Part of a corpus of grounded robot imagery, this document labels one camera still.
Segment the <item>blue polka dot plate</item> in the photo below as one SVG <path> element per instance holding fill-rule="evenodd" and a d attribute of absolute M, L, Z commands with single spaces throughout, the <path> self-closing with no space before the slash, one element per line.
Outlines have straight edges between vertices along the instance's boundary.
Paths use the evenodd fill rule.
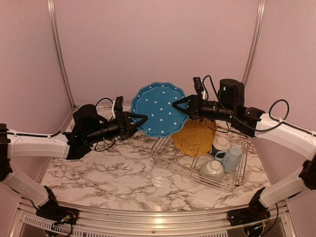
<path fill-rule="evenodd" d="M 179 132 L 189 116 L 172 107 L 172 103 L 185 97 L 183 89 L 169 82 L 154 82 L 141 88 L 130 109 L 148 117 L 138 130 L 149 137 L 168 137 Z"/>

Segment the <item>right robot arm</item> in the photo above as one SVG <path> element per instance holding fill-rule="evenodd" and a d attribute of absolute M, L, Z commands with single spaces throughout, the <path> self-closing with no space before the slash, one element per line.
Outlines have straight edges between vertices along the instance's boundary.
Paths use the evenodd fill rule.
<path fill-rule="evenodd" d="M 306 160 L 302 167 L 268 188 L 257 191 L 245 209 L 244 216 L 255 221 L 270 206 L 316 188 L 316 134 L 272 117 L 270 113 L 244 105 L 244 84 L 235 79 L 221 79 L 214 90 L 216 101 L 204 100 L 204 80 L 195 77 L 195 95 L 173 102 L 172 106 L 193 120 L 221 120 L 242 134 L 277 143 L 300 154 Z"/>

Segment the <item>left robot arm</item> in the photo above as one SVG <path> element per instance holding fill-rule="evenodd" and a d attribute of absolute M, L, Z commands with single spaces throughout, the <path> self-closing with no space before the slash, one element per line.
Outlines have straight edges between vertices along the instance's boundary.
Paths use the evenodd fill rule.
<path fill-rule="evenodd" d="M 53 135 L 25 134 L 0 125 L 0 182 L 30 199 L 37 215 L 57 220 L 65 213 L 53 191 L 40 185 L 18 168 L 10 165 L 13 158 L 54 157 L 76 160 L 91 152 L 94 144 L 119 137 L 122 141 L 132 137 L 148 117 L 125 112 L 122 105 L 114 106 L 111 120 L 99 115 L 93 104 L 81 106 L 74 114 L 71 132 Z"/>

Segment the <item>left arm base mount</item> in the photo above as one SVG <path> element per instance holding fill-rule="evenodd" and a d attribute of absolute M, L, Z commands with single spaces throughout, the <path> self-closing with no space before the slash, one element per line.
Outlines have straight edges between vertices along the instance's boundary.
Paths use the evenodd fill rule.
<path fill-rule="evenodd" d="M 59 206 L 57 208 L 57 211 L 53 210 L 37 210 L 36 215 L 45 219 L 49 219 L 55 222 L 62 223 L 62 219 L 65 219 L 67 216 L 70 216 L 70 218 L 66 222 L 67 224 L 75 225 L 77 222 L 77 218 L 79 215 L 79 210 L 75 208 L 65 207 L 65 206 Z"/>

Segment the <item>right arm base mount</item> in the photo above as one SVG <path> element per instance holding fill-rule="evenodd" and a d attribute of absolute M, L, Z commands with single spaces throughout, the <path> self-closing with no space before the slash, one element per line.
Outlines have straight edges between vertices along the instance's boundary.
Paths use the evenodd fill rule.
<path fill-rule="evenodd" d="M 252 222 L 269 219 L 271 216 L 268 208 L 245 207 L 227 212 L 227 220 L 231 226 L 249 224 Z"/>

